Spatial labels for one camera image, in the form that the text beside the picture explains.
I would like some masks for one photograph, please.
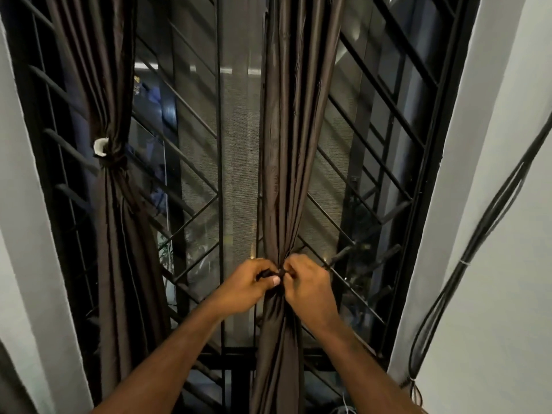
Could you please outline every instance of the person's left hand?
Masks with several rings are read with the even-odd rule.
[[[276,265],[264,258],[245,260],[231,276],[209,297],[221,317],[244,313],[263,297],[265,292],[280,284],[278,276],[255,280],[263,270],[277,272]]]

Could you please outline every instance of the hand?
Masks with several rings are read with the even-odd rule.
[[[264,258],[245,260],[209,297],[222,318],[244,313],[263,297],[265,292],[280,284],[278,276],[255,280],[263,270],[277,272],[275,264]]]
[[[289,256],[284,269],[285,299],[315,336],[341,324],[327,271],[304,254]]]

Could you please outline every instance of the forearm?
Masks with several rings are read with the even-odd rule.
[[[221,320],[214,302],[204,301],[92,414],[169,414],[193,363]]]
[[[419,414],[421,410],[379,367],[342,322],[317,334],[359,414]]]

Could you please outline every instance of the person's right hand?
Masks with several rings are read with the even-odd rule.
[[[340,323],[329,273],[304,254],[292,254],[284,262],[285,299],[315,335]]]

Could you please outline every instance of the cable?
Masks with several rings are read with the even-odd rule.
[[[439,293],[439,296],[431,306],[428,313],[425,315],[422,324],[418,328],[414,342],[410,348],[409,376],[408,379],[401,384],[401,388],[409,386],[411,399],[420,407],[423,404],[423,399],[422,394],[416,386],[416,378],[426,358],[433,336],[435,335],[435,331],[439,325],[439,321],[454,296],[454,292],[458,289],[458,285],[460,284],[467,267],[471,264],[475,253],[477,253],[481,247],[481,244],[485,242],[488,236],[491,235],[491,232],[493,232],[500,221],[502,221],[504,215],[506,215],[517,196],[520,194],[531,164],[533,164],[536,154],[540,151],[540,148],[551,129],[552,112],[539,132],[539,135],[537,135],[527,151],[523,154],[523,157],[521,157],[512,173],[508,176],[485,210],[485,213],[477,224],[470,241],[462,254],[462,257],[459,259],[458,264],[454,268],[451,277],[446,281],[444,288]]]

